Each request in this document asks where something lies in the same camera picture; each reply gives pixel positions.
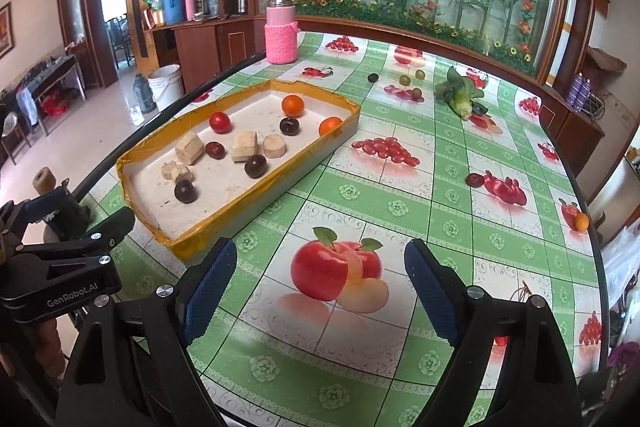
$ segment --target orange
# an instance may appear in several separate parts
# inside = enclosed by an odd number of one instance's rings
[[[574,228],[578,232],[586,232],[589,228],[589,216],[580,212],[575,215]]]
[[[305,103],[302,101],[302,98],[295,94],[285,96],[284,100],[282,100],[282,111],[290,118],[302,116],[304,110]]]
[[[320,136],[329,134],[341,123],[342,123],[342,120],[340,120],[340,118],[338,118],[337,116],[332,116],[331,118],[327,118],[326,120],[323,120],[322,123],[320,124],[320,127],[318,127],[318,133],[320,134]]]

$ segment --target white plastic bag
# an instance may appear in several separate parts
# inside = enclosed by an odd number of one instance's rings
[[[602,249],[604,273],[607,279],[609,308],[618,302],[626,284],[640,266],[640,226],[622,231]]]

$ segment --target white bucket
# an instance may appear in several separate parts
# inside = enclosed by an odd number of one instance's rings
[[[149,75],[148,81],[154,94],[154,101],[158,105],[158,111],[169,107],[184,96],[182,73],[178,64],[165,66],[154,71]]]

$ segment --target screw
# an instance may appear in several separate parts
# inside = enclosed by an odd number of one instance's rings
[[[106,306],[107,302],[109,302],[109,296],[108,295],[98,295],[94,299],[94,304],[98,308],[102,308],[103,306]]]
[[[158,297],[168,297],[174,292],[174,287],[170,284],[163,284],[156,289],[156,295]]]
[[[540,295],[533,295],[531,297],[531,304],[533,304],[536,308],[544,308],[546,305],[546,301]]]
[[[484,290],[480,286],[469,286],[466,289],[466,294],[472,299],[481,299],[484,297]]]

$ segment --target orange fruit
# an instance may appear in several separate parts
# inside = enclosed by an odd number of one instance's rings
[[[331,118],[327,118],[323,120],[318,127],[318,133],[320,136],[324,136],[325,134],[329,134],[332,130],[338,127],[342,123],[342,120],[337,116],[332,116]]]
[[[582,212],[576,214],[574,219],[574,228],[578,232],[586,232],[589,228],[589,216],[587,216],[587,214],[583,214]]]
[[[302,98],[295,94],[285,96],[282,100],[282,111],[291,118],[302,116],[304,110],[305,103],[302,101]]]

